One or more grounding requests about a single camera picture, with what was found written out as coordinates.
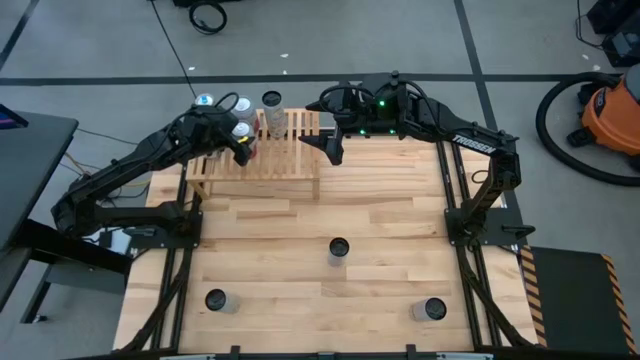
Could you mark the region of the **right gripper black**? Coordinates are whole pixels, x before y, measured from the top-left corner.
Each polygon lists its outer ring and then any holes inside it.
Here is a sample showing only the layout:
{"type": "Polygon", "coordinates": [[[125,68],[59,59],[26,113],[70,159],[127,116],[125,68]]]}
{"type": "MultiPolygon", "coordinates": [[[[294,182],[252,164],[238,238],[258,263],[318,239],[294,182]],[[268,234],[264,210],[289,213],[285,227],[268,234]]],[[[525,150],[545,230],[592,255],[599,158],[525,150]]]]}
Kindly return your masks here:
{"type": "Polygon", "coordinates": [[[369,136],[366,118],[371,110],[373,97],[369,95],[326,96],[305,106],[306,110],[329,113],[335,125],[332,135],[301,135],[298,140],[317,149],[325,149],[330,163],[334,166],[342,164],[345,136],[369,136]]]}

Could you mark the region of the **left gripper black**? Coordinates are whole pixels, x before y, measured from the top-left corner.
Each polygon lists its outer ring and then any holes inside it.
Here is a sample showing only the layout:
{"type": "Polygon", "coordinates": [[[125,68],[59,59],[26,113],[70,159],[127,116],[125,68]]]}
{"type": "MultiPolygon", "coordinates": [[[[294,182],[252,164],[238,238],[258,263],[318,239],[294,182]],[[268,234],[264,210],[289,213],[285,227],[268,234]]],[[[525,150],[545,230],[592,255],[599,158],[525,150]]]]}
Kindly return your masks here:
{"type": "Polygon", "coordinates": [[[244,167],[254,154],[254,138],[243,136],[236,140],[232,132],[238,123],[238,118],[230,112],[200,107],[185,116],[182,132],[192,150],[231,148],[234,161],[244,167]]]}

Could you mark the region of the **pink white Spindrift can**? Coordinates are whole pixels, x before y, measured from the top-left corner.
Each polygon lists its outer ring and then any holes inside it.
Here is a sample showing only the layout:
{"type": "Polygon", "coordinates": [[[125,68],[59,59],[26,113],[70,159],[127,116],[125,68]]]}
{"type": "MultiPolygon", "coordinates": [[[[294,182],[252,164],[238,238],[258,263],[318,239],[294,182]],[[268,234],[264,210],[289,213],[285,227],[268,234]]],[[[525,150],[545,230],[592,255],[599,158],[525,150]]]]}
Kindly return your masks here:
{"type": "Polygon", "coordinates": [[[248,122],[239,121],[233,129],[232,135],[239,144],[249,149],[250,159],[256,156],[257,135],[252,125],[250,125],[248,122]]]}
{"type": "Polygon", "coordinates": [[[255,132],[259,131],[260,121],[258,113],[254,107],[254,103],[248,97],[240,96],[231,112],[239,121],[251,125],[255,132]]]}

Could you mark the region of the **white Celsius can black lid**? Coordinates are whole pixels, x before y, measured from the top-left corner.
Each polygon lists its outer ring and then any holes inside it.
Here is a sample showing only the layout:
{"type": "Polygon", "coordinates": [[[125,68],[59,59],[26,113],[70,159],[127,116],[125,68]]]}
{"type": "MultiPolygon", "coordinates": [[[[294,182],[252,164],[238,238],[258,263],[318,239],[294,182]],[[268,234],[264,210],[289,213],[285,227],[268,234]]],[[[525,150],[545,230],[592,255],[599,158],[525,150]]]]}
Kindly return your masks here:
{"type": "Polygon", "coordinates": [[[270,90],[263,94],[264,115],[268,132],[274,139],[284,138],[288,131],[288,120],[282,104],[282,95],[270,90]]]}
{"type": "Polygon", "coordinates": [[[409,313],[414,321],[439,321],[446,317],[447,307],[440,298],[431,297],[413,304],[409,313]]]}
{"type": "Polygon", "coordinates": [[[336,237],[329,243],[328,264],[333,267],[341,266],[350,250],[348,241],[342,237],[336,237]]]}
{"type": "Polygon", "coordinates": [[[233,293],[215,288],[205,296],[205,306],[209,311],[234,314],[240,307],[240,301],[233,293]]]}

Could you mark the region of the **wooden slatted shelf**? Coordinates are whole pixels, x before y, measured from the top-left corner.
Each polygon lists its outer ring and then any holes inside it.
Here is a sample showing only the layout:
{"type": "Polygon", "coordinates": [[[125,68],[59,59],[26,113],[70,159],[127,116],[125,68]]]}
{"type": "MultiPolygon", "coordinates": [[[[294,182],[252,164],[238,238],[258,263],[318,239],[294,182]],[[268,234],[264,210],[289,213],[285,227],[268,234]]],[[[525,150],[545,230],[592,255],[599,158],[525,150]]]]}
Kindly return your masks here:
{"type": "Polygon", "coordinates": [[[287,133],[283,138],[274,139],[268,133],[264,111],[257,111],[260,121],[257,154],[246,166],[237,165],[230,150],[217,157],[202,156],[189,162],[187,183],[207,200],[216,182],[302,181],[311,184],[311,196],[317,200],[320,197],[319,154],[298,138],[320,132],[319,114],[301,108],[289,108],[284,113],[287,133]]]}

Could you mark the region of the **white paper sheet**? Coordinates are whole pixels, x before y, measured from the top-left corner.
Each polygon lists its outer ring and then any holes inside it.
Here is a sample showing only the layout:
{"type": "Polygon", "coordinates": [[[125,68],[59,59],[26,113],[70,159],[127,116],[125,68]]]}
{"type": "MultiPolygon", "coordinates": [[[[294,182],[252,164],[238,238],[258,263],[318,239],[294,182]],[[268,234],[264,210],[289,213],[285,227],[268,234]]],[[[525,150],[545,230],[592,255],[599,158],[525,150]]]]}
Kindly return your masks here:
{"type": "Polygon", "coordinates": [[[112,252],[122,255],[130,254],[131,236],[122,228],[103,229],[98,233],[98,244],[112,252]]]}

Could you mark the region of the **black equipment box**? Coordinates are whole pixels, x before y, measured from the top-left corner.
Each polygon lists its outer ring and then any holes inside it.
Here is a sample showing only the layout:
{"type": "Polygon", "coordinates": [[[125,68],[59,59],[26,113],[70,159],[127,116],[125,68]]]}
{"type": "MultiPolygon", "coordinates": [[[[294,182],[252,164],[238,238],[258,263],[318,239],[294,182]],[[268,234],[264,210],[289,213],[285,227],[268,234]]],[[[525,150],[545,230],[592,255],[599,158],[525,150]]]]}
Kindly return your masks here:
{"type": "Polygon", "coordinates": [[[241,0],[171,0],[176,7],[188,8],[197,2],[212,1],[214,3],[240,2],[241,0]]]}

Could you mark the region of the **black desk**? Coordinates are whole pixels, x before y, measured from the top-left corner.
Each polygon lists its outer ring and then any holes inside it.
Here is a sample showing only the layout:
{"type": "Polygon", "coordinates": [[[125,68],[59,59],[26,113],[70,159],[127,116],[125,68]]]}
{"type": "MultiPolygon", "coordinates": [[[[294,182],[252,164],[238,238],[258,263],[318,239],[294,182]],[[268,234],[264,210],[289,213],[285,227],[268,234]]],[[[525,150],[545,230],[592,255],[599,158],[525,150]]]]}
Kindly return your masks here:
{"type": "Polygon", "coordinates": [[[18,124],[0,120],[0,311],[31,260],[47,264],[20,321],[33,323],[59,261],[79,268],[126,275],[132,259],[91,242],[70,240],[29,214],[67,151],[78,121],[45,114],[4,112],[18,124]]]}

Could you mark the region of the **dark tablet screen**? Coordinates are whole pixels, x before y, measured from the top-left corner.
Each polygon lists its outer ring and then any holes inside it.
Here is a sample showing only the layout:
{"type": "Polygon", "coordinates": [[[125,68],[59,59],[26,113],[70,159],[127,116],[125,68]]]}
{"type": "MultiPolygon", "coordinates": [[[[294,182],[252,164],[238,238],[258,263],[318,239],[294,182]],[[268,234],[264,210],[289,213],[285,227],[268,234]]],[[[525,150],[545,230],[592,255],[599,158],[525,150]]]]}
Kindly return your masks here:
{"type": "Polygon", "coordinates": [[[0,104],[0,130],[26,128],[29,122],[13,112],[3,104],[0,104]]]}

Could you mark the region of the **orange vacuum cleaner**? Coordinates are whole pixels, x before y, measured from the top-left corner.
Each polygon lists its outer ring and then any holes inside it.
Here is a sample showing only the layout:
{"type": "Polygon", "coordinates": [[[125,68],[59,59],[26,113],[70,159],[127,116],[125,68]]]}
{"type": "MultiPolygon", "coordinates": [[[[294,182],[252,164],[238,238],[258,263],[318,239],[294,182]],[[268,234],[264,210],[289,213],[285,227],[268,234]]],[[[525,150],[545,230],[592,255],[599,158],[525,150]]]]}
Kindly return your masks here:
{"type": "Polygon", "coordinates": [[[582,127],[567,136],[573,147],[589,144],[624,153],[630,166],[640,172],[640,63],[622,76],[601,72],[577,75],[578,94],[584,110],[582,127]]]}

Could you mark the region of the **black mat hazard stripes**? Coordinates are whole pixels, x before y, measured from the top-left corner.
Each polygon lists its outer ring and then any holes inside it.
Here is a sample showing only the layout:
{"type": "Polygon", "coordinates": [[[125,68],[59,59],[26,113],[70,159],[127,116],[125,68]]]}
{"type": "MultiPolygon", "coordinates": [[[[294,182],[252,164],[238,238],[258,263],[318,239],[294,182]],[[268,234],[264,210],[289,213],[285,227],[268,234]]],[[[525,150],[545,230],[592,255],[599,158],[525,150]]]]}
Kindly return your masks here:
{"type": "Polygon", "coordinates": [[[525,246],[520,265],[540,345],[640,355],[610,256],[525,246]]]}

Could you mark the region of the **black equipment case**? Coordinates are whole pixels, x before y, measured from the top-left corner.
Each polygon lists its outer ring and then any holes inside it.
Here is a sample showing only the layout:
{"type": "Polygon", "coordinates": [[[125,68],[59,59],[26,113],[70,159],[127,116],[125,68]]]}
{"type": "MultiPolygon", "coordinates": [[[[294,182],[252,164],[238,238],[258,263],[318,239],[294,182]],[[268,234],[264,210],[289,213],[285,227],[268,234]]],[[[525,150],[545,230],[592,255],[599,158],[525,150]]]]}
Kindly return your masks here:
{"type": "Polygon", "coordinates": [[[587,19],[596,34],[609,34],[640,9],[640,0],[597,0],[587,12],[587,19]]]}
{"type": "Polygon", "coordinates": [[[631,67],[640,63],[640,28],[620,28],[607,35],[603,51],[613,67],[631,67]]]}

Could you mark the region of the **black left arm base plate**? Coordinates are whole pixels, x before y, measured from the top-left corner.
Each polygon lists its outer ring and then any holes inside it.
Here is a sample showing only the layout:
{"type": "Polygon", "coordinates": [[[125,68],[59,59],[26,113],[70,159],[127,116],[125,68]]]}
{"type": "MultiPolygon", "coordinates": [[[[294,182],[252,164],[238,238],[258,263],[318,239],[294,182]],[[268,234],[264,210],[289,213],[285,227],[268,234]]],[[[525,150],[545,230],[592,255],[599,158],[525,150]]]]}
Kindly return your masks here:
{"type": "Polygon", "coordinates": [[[131,237],[130,247],[140,249],[192,249],[199,246],[203,213],[190,212],[186,224],[175,230],[156,225],[133,227],[124,230],[131,237]]]}

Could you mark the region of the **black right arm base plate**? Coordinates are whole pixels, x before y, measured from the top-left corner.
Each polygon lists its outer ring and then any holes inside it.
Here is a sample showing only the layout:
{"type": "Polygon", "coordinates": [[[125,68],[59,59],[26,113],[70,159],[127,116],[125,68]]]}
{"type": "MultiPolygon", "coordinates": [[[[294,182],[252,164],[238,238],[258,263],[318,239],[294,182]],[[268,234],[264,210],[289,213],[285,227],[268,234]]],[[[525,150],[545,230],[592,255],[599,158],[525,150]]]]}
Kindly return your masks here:
{"type": "Polygon", "coordinates": [[[463,209],[446,209],[445,223],[454,246],[524,245],[524,238],[536,228],[524,225],[508,208],[490,208],[483,215],[470,215],[463,209]]]}

